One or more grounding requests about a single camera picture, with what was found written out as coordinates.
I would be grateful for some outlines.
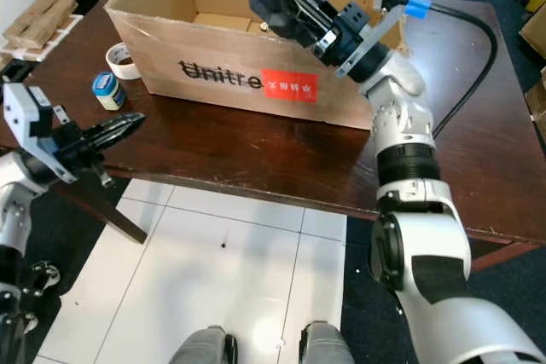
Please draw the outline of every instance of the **tape roll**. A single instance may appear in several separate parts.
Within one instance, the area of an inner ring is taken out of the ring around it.
[[[131,61],[129,64],[120,64],[123,60],[130,58],[131,55],[124,43],[115,44],[106,52],[106,63],[112,69],[113,74],[122,80],[140,78],[140,73],[135,63]]]

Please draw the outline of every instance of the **open cardboard box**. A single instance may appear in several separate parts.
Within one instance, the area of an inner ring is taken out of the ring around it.
[[[330,0],[342,9],[351,0]],[[372,15],[371,0],[352,0]],[[369,128],[369,104],[309,50],[261,32],[247,0],[109,0],[148,91],[262,113]],[[394,27],[383,39],[395,47]]]

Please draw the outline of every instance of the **tiled floor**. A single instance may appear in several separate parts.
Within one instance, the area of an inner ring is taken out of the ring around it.
[[[166,364],[211,324],[241,364],[288,364],[309,321],[339,326],[345,216],[138,180],[118,208],[147,242],[103,231],[36,364]]]

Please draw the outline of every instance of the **table leg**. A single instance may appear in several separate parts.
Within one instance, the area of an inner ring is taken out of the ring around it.
[[[472,271],[477,272],[496,264],[507,262],[514,257],[534,251],[539,246],[524,242],[489,242],[470,240],[472,248]]]
[[[99,221],[118,229],[136,242],[144,243],[148,237],[146,232],[112,206],[102,193],[97,192],[93,187],[87,186],[82,180],[70,184],[57,183],[54,190],[69,198],[74,204],[80,206]]]

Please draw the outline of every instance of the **robot leg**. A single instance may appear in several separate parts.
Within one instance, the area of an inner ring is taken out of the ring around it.
[[[301,332],[300,364],[354,364],[340,332],[325,321],[314,321]]]
[[[210,326],[191,334],[169,364],[236,364],[237,342],[220,326]]]

